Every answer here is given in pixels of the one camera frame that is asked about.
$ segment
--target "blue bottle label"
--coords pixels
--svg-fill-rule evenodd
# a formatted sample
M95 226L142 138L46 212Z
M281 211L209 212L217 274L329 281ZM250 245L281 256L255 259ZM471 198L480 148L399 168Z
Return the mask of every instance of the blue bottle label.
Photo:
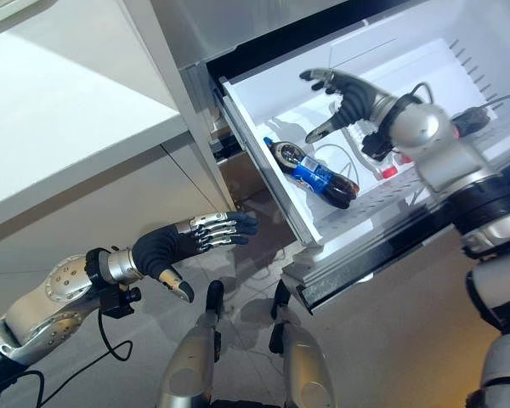
M320 165L311 157L305 156L291 175L305 187L308 187L316 194L320 194L329 184L332 171Z

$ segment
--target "crisper drawer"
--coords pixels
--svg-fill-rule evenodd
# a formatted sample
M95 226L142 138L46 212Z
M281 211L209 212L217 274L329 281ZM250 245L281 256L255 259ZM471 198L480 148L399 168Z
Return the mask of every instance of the crisper drawer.
M402 5L233 78L222 78L224 115L262 174L297 238L306 246L284 269L309 307L449 224L412 163L380 179L347 141L356 126L305 144L330 117L336 95L314 93L298 74L331 67L395 95L427 82L451 115L510 94L510 0L429 0ZM495 167L510 167L510 99L491 107L492 121L469 136ZM264 143L291 141L360 186L347 210L332 207L286 177Z

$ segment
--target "red bottle cap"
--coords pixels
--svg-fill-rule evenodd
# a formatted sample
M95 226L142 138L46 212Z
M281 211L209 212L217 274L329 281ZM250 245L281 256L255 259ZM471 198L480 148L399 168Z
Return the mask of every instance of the red bottle cap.
M384 170L382 170L382 177L384 179L389 179L390 177L393 177L396 173L398 173L399 170L397 170L397 167L391 166Z
M413 162L411 157L405 155L404 153L400 153L400 161L402 162L402 164L412 163Z

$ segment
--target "floor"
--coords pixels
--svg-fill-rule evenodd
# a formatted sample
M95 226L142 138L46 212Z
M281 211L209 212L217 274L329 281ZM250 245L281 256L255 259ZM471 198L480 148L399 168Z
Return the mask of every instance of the floor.
M194 304L181 303L154 281L143 280L137 312L105 321L112 343L133 339L131 360L103 359L46 406L153 406L168 359L202 311L213 279L225 284L218 325L223 348L213 397L282 405L281 357L268 351L269 309L281 267L301 247L267 192L247 200L245 207L261 224L249 246L219 248L178 266L195 288ZM468 392L477 388L485 351L497 334L477 316L465 293L463 277L472 266L451 231L339 295L314 316L292 301L326 353L339 406L463 406ZM103 351L91 315L68 346L35 366L46 373L45 394ZM35 380L19 380L3 394L0 408L32 407L35 386Z

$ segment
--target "soda bottle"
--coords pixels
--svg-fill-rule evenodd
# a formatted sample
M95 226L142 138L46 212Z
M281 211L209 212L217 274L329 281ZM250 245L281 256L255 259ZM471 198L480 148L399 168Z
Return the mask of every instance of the soda bottle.
M270 138L264 138L264 143L269 147L283 173L297 180L332 206L348 208L349 202L357 197L359 186L356 183L307 156L296 144L274 143Z

